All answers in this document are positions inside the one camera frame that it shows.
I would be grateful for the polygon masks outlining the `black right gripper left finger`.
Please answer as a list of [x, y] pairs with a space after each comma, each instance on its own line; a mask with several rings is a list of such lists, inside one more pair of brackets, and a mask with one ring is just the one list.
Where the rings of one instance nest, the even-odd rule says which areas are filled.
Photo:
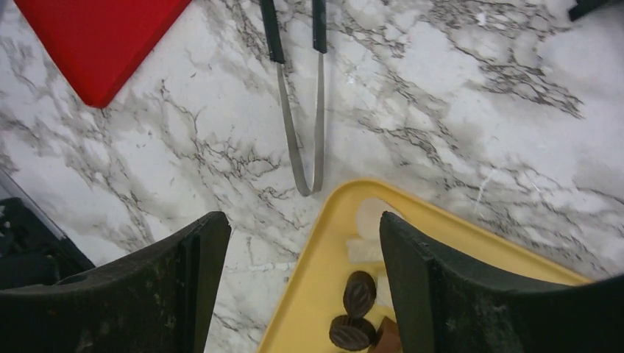
[[53, 285], [1, 292], [3, 352], [202, 352], [231, 228], [205, 214]]

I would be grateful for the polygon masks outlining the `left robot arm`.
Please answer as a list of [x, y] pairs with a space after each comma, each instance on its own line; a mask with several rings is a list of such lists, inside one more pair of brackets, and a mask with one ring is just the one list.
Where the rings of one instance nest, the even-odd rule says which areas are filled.
[[1, 171], [1, 289], [54, 285], [96, 266]]

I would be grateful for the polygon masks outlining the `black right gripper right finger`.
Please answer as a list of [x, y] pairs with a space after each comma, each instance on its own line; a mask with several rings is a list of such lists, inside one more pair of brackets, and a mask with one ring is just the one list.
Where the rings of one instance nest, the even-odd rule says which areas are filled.
[[514, 274], [384, 212], [404, 352], [621, 352], [623, 277], [569, 286]]

